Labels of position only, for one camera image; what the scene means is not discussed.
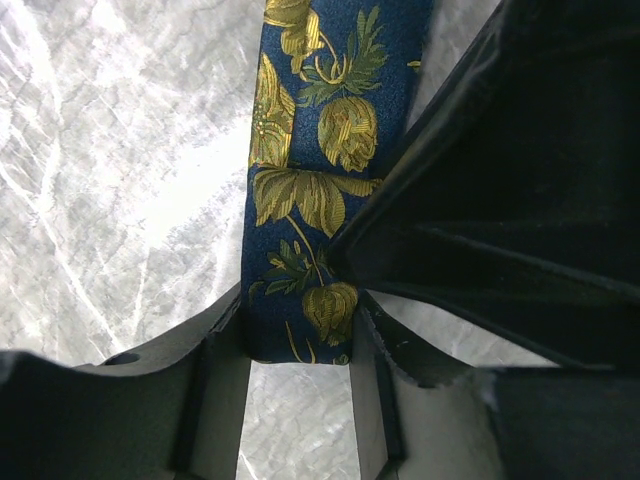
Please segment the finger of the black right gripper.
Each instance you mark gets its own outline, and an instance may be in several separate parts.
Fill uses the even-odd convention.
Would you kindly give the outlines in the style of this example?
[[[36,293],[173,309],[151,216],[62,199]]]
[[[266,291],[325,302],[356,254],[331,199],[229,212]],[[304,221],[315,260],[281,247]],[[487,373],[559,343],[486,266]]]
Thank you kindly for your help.
[[[639,5],[500,3],[329,251],[556,363],[639,365]]]

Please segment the blue floral yellow tie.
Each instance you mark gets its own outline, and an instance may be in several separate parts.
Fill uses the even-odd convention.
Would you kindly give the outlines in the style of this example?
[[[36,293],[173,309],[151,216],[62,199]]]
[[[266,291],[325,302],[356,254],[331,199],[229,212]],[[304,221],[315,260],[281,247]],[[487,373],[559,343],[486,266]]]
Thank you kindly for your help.
[[[359,292],[337,278],[327,250],[404,133],[432,8],[265,6],[241,258],[243,331],[257,362],[350,360]]]

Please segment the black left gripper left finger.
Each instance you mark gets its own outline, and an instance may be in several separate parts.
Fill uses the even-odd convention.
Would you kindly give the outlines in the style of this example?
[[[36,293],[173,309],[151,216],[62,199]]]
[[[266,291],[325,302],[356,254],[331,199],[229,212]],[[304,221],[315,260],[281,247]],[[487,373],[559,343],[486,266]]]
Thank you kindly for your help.
[[[99,365],[1,354],[5,479],[232,479],[251,363],[239,288]]]

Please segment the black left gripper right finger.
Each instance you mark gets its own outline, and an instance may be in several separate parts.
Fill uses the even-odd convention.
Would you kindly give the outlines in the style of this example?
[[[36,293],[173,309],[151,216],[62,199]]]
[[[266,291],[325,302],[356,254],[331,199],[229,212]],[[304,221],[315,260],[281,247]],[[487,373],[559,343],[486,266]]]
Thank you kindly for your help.
[[[364,479],[635,479],[633,370],[476,368],[363,295],[350,380]]]

